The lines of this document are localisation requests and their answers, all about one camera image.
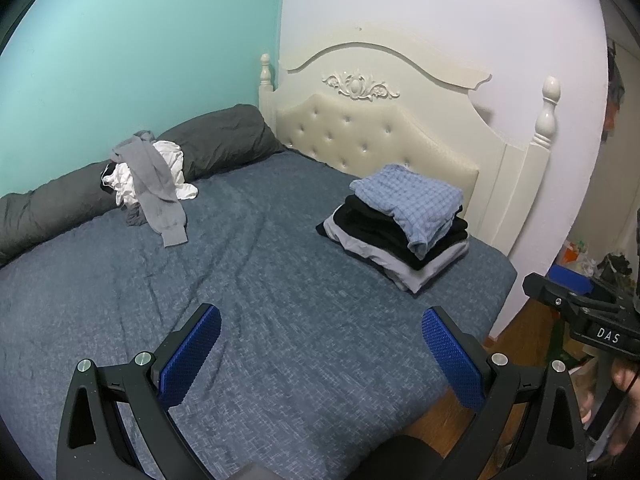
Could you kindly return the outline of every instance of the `tufted upholstered headboard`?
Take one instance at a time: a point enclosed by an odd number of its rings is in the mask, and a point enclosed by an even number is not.
[[[395,162],[458,186],[470,234],[510,252],[556,132],[555,78],[545,81],[535,134],[522,149],[504,142],[469,101],[468,91],[490,74],[400,32],[363,25],[321,36],[280,59],[275,91],[269,63],[263,55],[260,111],[284,145],[354,176]]]

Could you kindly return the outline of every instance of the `folded clothes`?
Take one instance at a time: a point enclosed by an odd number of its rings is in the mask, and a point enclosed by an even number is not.
[[[365,204],[393,217],[409,241],[408,249],[420,260],[449,232],[463,199],[461,189],[400,164],[354,180],[350,188]]]
[[[442,254],[442,251],[454,243],[465,240],[468,236],[465,231],[468,224],[456,216],[449,232],[427,252],[422,260],[419,260],[407,248],[406,235],[394,219],[370,208],[355,195],[349,195],[344,200],[344,205],[334,213],[334,222],[349,236],[392,253],[415,270],[420,270],[436,256]]]
[[[329,216],[322,226],[329,239],[338,242],[346,251],[378,264],[398,288],[405,290],[404,287],[406,287],[414,294],[446,267],[466,254],[469,248],[468,241],[458,242],[442,251],[440,256],[431,260],[421,270],[414,270],[392,254],[349,236],[335,224],[334,215]]]

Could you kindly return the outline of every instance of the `pile of clothes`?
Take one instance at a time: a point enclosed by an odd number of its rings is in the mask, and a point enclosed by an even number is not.
[[[162,235],[165,247],[188,241],[187,218],[178,200],[198,195],[198,189],[184,181],[183,161],[180,146],[142,130],[113,149],[101,175],[100,187],[115,193],[116,204],[126,207],[127,225],[148,223]]]
[[[354,180],[338,209],[316,227],[322,236],[380,266],[414,294],[468,251],[462,190],[399,164]]]

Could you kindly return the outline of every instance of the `metal screw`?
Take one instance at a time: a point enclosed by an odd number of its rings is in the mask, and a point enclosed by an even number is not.
[[[504,366],[509,362],[505,354],[494,354],[491,356],[491,361],[498,366]]]
[[[82,361],[80,361],[78,363],[78,371],[79,372],[85,372],[89,368],[91,368],[91,361],[89,361],[89,359],[82,359]]]
[[[566,370],[564,363],[562,361],[558,361],[557,359],[551,363],[551,367],[556,372],[564,372]]]
[[[137,365],[144,366],[149,361],[151,361],[151,354],[149,352],[140,352],[138,355],[136,355],[134,361]]]

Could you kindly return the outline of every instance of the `teal wall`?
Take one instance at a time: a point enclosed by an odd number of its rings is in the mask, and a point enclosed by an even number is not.
[[[0,56],[0,196],[140,129],[257,104],[282,0],[36,0]]]

